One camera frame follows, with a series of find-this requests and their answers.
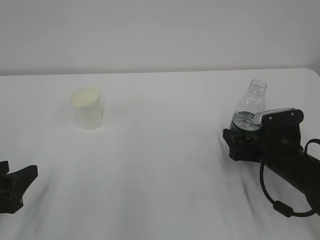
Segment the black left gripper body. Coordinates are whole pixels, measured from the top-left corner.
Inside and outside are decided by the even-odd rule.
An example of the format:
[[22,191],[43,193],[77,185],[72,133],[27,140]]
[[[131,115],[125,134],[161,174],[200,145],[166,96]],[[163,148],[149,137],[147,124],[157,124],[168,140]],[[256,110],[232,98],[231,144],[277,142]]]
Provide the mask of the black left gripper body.
[[24,191],[21,186],[0,187],[0,213],[14,214],[23,207]]

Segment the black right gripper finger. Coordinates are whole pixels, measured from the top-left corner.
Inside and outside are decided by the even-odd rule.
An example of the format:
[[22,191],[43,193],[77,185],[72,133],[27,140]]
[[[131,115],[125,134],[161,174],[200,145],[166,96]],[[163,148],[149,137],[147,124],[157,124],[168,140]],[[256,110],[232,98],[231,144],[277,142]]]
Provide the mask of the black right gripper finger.
[[243,134],[225,128],[222,137],[227,143],[230,152],[240,152],[246,148],[246,136]]

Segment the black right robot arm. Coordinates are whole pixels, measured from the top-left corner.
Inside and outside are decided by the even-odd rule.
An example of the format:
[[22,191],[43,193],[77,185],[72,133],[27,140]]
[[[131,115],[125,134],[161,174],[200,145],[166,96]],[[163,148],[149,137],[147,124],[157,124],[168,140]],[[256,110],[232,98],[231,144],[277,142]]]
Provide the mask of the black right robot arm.
[[260,164],[260,186],[272,204],[276,201],[267,191],[265,168],[303,193],[312,211],[320,210],[320,161],[308,154],[307,146],[301,146],[299,127],[265,128],[253,138],[225,128],[222,136],[231,159]]

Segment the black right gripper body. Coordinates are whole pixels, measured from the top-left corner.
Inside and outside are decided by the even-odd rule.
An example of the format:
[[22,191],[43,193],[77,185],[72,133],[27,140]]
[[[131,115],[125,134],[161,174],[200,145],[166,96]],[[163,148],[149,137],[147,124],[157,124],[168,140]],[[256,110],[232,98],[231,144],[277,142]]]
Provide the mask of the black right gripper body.
[[229,151],[234,161],[260,163],[266,160],[267,165],[286,163],[304,164],[304,149],[301,146],[299,129],[264,129],[255,137],[246,136],[246,147],[243,151]]

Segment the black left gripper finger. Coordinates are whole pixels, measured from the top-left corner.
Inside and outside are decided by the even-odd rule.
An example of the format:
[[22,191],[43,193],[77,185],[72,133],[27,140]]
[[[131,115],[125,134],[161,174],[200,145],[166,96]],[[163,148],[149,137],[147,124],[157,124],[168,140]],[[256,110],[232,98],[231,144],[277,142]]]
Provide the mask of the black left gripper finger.
[[30,165],[12,173],[2,173],[0,175],[0,197],[22,197],[37,177],[38,167],[36,165]]
[[0,175],[6,175],[10,171],[9,162],[8,161],[1,161],[0,162]]

